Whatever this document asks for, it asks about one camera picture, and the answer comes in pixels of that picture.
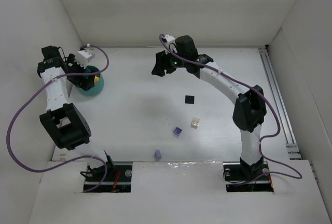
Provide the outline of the yellow long lego brick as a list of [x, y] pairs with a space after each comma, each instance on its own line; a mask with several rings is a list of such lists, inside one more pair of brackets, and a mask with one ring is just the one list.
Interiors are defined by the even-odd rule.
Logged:
[[100, 78], [99, 78], [98, 76], [95, 76], [95, 77], [94, 77], [94, 82], [95, 82], [95, 83], [99, 82], [99, 80], [100, 80]]

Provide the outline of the purple square lego brick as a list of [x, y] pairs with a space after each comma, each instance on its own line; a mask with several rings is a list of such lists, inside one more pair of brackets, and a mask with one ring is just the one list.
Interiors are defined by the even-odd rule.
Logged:
[[176, 127], [173, 131], [173, 134], [176, 135], [176, 136], [180, 136], [182, 133], [182, 129], [179, 128], [179, 127]]

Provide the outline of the small lavender lego piece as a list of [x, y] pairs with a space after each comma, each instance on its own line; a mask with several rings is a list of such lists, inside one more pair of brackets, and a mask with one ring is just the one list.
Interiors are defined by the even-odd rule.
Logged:
[[161, 155], [161, 152], [159, 149], [155, 150], [154, 157], [158, 160], [162, 158], [162, 155]]

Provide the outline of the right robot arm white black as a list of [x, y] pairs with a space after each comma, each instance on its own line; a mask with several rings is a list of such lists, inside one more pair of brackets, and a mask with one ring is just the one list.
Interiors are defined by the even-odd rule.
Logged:
[[188, 73], [225, 95], [234, 105], [232, 119], [241, 133], [240, 170], [246, 177], [255, 175], [263, 165], [258, 148], [261, 125], [267, 113], [262, 88], [256, 85], [244, 90], [210, 56], [199, 54], [193, 39], [188, 35], [174, 38], [161, 34], [159, 40], [165, 50], [156, 54], [156, 64], [151, 73], [163, 77], [175, 72], [177, 68], [185, 68]]

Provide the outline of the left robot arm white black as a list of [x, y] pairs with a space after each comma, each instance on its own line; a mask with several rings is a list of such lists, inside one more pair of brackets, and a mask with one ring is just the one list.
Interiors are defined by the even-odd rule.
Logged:
[[90, 146], [91, 130], [77, 107], [69, 101], [66, 83], [70, 82], [85, 96], [96, 96], [104, 88], [100, 70], [89, 65], [94, 54], [83, 46], [75, 54], [61, 56], [59, 48], [47, 46], [41, 50], [44, 59], [37, 65], [37, 74], [46, 85], [46, 112], [39, 119], [55, 145], [60, 149], [76, 150], [89, 156], [85, 178], [99, 178], [114, 173], [115, 165], [104, 151]]

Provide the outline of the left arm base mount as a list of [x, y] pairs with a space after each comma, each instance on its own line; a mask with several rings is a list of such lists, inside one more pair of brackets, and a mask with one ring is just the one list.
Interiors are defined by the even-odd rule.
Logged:
[[88, 193], [130, 193], [132, 167], [133, 163], [115, 163], [116, 171], [108, 172], [103, 182], [92, 190], [90, 188], [100, 182], [104, 173], [95, 176], [89, 171], [82, 171], [80, 174], [85, 178], [83, 191], [88, 191]]

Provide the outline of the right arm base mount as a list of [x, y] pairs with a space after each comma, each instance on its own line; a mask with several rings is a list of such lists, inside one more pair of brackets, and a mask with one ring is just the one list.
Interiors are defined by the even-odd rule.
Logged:
[[252, 175], [242, 171], [240, 162], [223, 162], [223, 178], [227, 192], [273, 192], [273, 183], [270, 175], [264, 175], [269, 171], [267, 162]]

